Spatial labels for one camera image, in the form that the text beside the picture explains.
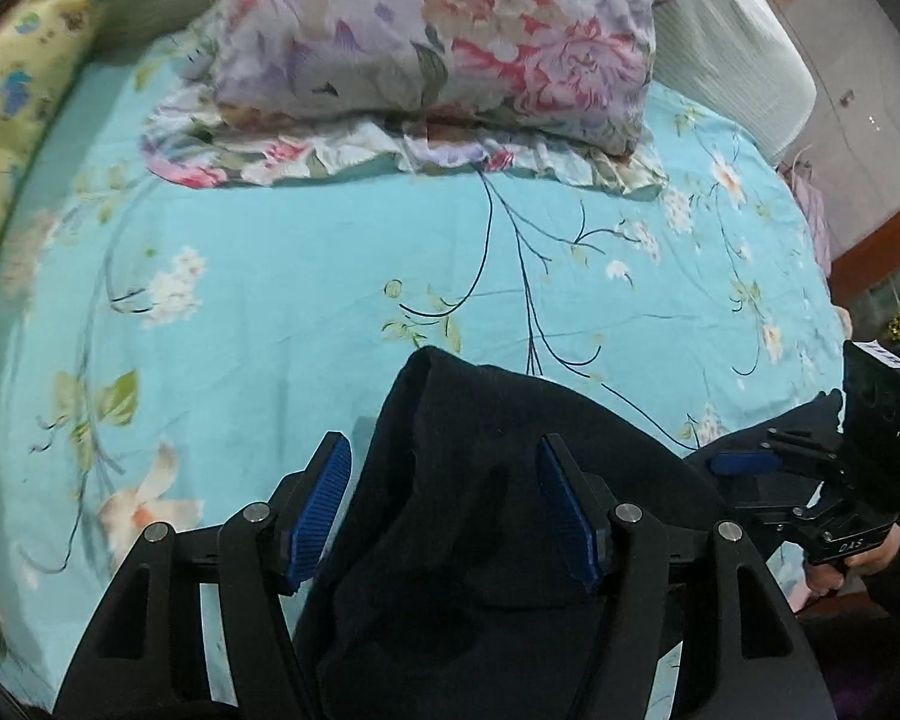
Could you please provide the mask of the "person's right hand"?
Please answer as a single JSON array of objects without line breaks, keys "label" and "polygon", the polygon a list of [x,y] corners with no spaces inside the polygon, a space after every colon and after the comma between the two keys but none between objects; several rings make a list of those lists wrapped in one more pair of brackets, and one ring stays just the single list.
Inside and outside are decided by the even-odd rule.
[{"label": "person's right hand", "polygon": [[884,571],[896,559],[900,550],[900,525],[894,523],[883,543],[873,550],[855,554],[844,561],[844,567],[831,564],[806,564],[805,582],[813,596],[824,596],[842,589],[845,576],[852,571],[868,575]]}]

